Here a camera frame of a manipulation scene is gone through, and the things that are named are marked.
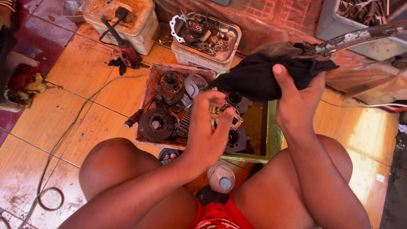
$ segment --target hand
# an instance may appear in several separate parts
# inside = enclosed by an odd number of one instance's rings
[[[225,101],[226,95],[216,90],[200,93],[194,99],[188,142],[181,157],[198,175],[214,165],[225,151],[234,111],[227,108],[220,117],[209,111],[209,107],[220,107]],[[212,118],[219,118],[216,129]]]
[[[302,90],[296,88],[293,78],[283,65],[275,64],[273,73],[282,92],[277,103],[276,117],[283,134],[313,132],[312,122],[324,92],[325,72],[315,76],[308,87]]]

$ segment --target orange floor tile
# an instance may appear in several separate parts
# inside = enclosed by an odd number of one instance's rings
[[[118,68],[107,66],[113,48],[98,41],[99,34],[84,23],[73,36],[47,80],[63,89],[50,89],[36,95],[31,109],[26,109],[0,148],[0,187],[3,198],[2,216],[17,228],[28,211],[37,182],[52,146],[72,123],[85,99],[107,81],[119,77]],[[146,64],[176,63],[172,51],[155,44]],[[147,68],[127,69],[124,77],[147,73]],[[134,142],[134,128],[124,128],[127,120],[140,106],[147,77],[117,79],[103,88],[80,112],[77,122],[52,152],[43,187],[58,187],[65,194],[62,208],[47,212],[37,206],[28,221],[28,228],[57,228],[68,216],[85,204],[78,183],[79,168],[91,148],[114,137]],[[324,99],[338,105],[355,104],[342,101],[339,94],[326,89]],[[353,162],[349,186],[364,205],[371,224],[379,228],[392,163],[398,115],[376,108],[339,108],[320,102],[314,117],[318,134],[342,143]],[[158,156],[161,148],[137,145],[139,149]],[[231,194],[247,179],[253,163],[227,161],[236,176]],[[383,176],[384,181],[376,178]],[[194,194],[208,184],[206,173],[185,185]],[[44,203],[55,207],[57,194],[43,196]]]

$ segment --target tile floor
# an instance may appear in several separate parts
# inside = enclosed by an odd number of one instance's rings
[[[27,12],[34,12],[34,16],[30,16],[33,18],[31,24],[36,21],[51,24],[45,22],[44,18],[37,18],[36,15],[41,17],[41,13],[35,14],[34,3],[35,0],[26,3]],[[57,25],[59,29],[74,33],[61,28],[63,23]],[[85,99],[107,80],[119,76],[117,67],[104,64],[109,60],[111,50],[100,44],[96,31],[84,23],[48,73],[50,83],[64,88],[50,89],[36,95],[32,108],[21,114],[4,118],[1,116],[0,140],[4,139],[4,143],[0,148],[0,193],[3,196],[0,207],[4,210],[3,217],[9,219],[12,228],[19,225],[28,211],[50,150],[72,123]],[[176,62],[169,49],[158,45],[154,45],[150,54],[143,56],[143,59],[149,64]],[[148,69],[127,70],[124,76],[146,72]],[[65,194],[65,202],[61,209],[54,212],[44,211],[37,206],[28,221],[28,227],[57,228],[85,203],[78,185],[78,171],[83,159],[95,144],[105,139],[124,137],[134,141],[134,129],[123,128],[123,123],[138,108],[146,79],[147,76],[118,79],[85,103],[77,122],[52,152],[43,182],[45,187],[60,188]],[[342,101],[339,94],[330,90],[325,90],[323,98],[340,105],[354,103]],[[10,124],[17,119],[15,126]],[[375,228],[380,225],[397,125],[397,114],[380,109],[339,108],[322,101],[314,118],[317,133],[337,139],[346,147],[353,162],[349,185],[366,208]],[[137,147],[155,156],[161,150],[149,145]],[[236,174],[233,193],[246,180],[253,164],[229,161],[229,165]],[[377,174],[384,176],[383,182],[376,179]],[[186,188],[193,194],[206,184],[208,179],[204,173],[188,183]],[[46,194],[45,199],[49,207],[55,207],[58,203],[55,193]]]
[[[14,51],[40,62],[39,72],[48,71],[57,62],[80,24],[62,15],[64,0],[20,0],[20,29],[14,33],[18,43]],[[0,146],[22,114],[0,110]]]

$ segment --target screwdriver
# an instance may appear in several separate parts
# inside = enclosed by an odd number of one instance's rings
[[[132,127],[139,120],[139,118],[141,117],[141,115],[144,112],[144,109],[149,104],[152,103],[153,99],[154,99],[154,97],[152,99],[150,99],[150,101],[148,103],[146,103],[146,105],[144,105],[143,108],[139,109],[136,113],[134,113],[132,116],[130,116],[130,118],[127,121],[125,121],[125,127],[126,128]]]

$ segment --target grey container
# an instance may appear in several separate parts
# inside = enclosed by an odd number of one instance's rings
[[[352,21],[337,14],[341,0],[325,0],[319,16],[315,36],[322,40],[349,33],[368,26]],[[389,37],[349,48],[356,53],[382,61],[407,52],[407,41]]]

